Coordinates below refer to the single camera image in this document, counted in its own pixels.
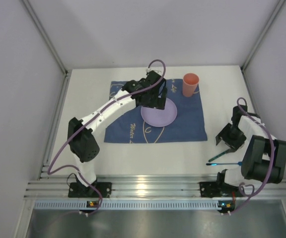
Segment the green handled spoon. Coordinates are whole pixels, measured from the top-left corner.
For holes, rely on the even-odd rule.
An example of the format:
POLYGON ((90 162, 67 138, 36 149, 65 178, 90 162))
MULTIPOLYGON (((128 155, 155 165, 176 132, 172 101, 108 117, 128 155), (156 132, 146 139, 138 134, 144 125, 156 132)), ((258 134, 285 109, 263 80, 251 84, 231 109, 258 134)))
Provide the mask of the green handled spoon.
POLYGON ((228 154, 229 152, 230 152, 230 150, 227 149, 227 150, 225 150, 225 151, 219 153, 218 155, 216 155, 216 156, 210 158, 210 159, 208 160, 208 162, 211 163, 212 161, 218 159, 219 157, 221 157, 221 156, 223 156, 223 155, 225 155, 225 154, 228 154))

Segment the blue handled fork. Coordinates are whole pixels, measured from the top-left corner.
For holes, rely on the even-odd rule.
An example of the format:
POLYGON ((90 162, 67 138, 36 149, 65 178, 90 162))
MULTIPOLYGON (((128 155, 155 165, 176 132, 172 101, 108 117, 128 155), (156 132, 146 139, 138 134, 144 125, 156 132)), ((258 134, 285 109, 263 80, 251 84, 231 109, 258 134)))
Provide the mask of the blue handled fork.
POLYGON ((242 162, 237 162, 237 163, 206 163, 206 166, 222 166, 222 165, 238 165, 238 166, 241 166, 242 162))

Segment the purple plastic plate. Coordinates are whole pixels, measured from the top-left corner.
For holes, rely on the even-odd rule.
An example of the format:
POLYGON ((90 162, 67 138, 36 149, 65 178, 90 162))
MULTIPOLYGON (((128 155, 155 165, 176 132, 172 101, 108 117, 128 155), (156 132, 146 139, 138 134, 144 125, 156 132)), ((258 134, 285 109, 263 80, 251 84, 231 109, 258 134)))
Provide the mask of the purple plastic plate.
POLYGON ((141 107, 141 117, 147 124, 154 127, 165 127, 172 124, 177 117, 175 103, 166 99, 164 110, 141 107))

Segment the blue cloth placemat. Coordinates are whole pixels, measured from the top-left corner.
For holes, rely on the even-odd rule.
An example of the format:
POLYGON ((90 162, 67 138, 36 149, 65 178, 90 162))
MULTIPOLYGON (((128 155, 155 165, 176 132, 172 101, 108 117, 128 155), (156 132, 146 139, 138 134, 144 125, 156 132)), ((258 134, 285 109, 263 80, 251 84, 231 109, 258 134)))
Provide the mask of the blue cloth placemat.
POLYGON ((199 87, 192 97, 182 94, 182 79, 167 80, 167 98, 177 107, 175 121, 165 127, 154 127, 141 117, 139 106, 115 120, 106 128, 105 143, 170 143, 207 141, 199 87))

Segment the orange plastic cup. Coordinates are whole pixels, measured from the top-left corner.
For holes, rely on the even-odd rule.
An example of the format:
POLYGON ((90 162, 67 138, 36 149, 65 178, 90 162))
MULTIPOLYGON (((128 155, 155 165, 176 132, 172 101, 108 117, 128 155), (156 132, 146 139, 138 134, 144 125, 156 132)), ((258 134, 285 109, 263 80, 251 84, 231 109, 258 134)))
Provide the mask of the orange plastic cup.
POLYGON ((199 77, 194 73, 187 73, 183 77, 183 86, 182 86, 182 93, 185 97, 191 97, 198 84, 199 84, 199 77))

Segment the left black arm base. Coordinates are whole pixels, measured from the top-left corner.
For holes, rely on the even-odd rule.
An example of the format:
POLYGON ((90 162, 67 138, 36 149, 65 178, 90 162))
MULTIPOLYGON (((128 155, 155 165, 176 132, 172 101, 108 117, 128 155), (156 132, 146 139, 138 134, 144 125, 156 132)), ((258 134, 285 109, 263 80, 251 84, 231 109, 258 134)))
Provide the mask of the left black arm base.
MULTIPOLYGON (((101 193, 103 198, 109 197, 112 192, 111 182, 95 182, 95 188, 101 193)), ((69 185, 69 198, 99 198, 99 194, 90 187, 85 187, 79 182, 72 182, 69 185)))

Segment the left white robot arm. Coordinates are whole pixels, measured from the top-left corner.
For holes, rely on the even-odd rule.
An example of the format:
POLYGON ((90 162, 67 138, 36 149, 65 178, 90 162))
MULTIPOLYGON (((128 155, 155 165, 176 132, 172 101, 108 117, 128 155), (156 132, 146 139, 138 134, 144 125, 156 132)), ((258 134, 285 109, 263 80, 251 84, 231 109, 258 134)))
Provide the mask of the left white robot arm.
POLYGON ((96 137, 125 113, 139 107, 165 108, 166 79, 154 70, 139 81, 127 81, 102 107, 81 118, 72 118, 68 126, 69 147, 74 154, 78 181, 89 187, 96 180, 94 158, 100 148, 96 137))

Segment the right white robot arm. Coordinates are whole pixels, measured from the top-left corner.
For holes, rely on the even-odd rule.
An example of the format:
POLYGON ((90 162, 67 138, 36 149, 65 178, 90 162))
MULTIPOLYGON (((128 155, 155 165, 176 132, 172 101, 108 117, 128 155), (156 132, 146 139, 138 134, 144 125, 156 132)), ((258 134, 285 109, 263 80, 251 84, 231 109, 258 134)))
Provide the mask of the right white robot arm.
POLYGON ((224 142, 235 152, 247 143, 247 149, 236 169, 225 169, 217 174, 216 184, 221 193, 238 192, 238 185, 246 180, 278 184, 284 177, 286 166, 286 141, 269 136, 260 117, 247 112, 248 107, 235 106, 231 123, 215 137, 216 144, 224 142))

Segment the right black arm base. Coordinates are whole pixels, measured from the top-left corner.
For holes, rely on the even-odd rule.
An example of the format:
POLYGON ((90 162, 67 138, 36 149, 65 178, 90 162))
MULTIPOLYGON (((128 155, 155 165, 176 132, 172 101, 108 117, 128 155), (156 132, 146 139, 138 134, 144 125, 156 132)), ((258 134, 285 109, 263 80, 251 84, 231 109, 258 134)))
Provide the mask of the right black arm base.
POLYGON ((217 181, 203 181, 199 183, 201 197, 231 197, 232 193, 237 191, 237 188, 226 183, 217 181))

